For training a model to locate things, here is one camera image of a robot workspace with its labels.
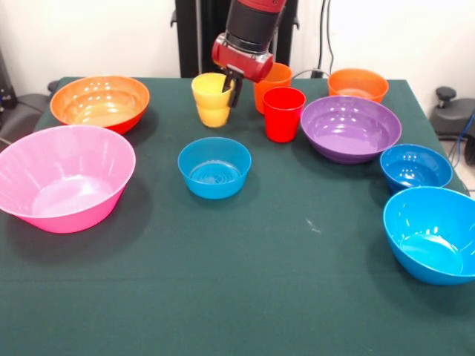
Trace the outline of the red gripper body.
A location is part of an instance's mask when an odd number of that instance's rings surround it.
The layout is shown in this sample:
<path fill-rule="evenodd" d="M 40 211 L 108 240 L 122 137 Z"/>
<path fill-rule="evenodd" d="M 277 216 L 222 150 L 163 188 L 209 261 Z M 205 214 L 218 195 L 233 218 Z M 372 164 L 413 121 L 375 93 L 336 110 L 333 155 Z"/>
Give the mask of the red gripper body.
<path fill-rule="evenodd" d="M 274 63 L 274 56 L 270 52 L 245 52 L 234 47 L 227 40 L 225 33 L 221 33 L 215 39 L 212 47 L 212 59 L 224 70 L 234 70 L 253 82 L 263 80 L 269 74 Z"/>

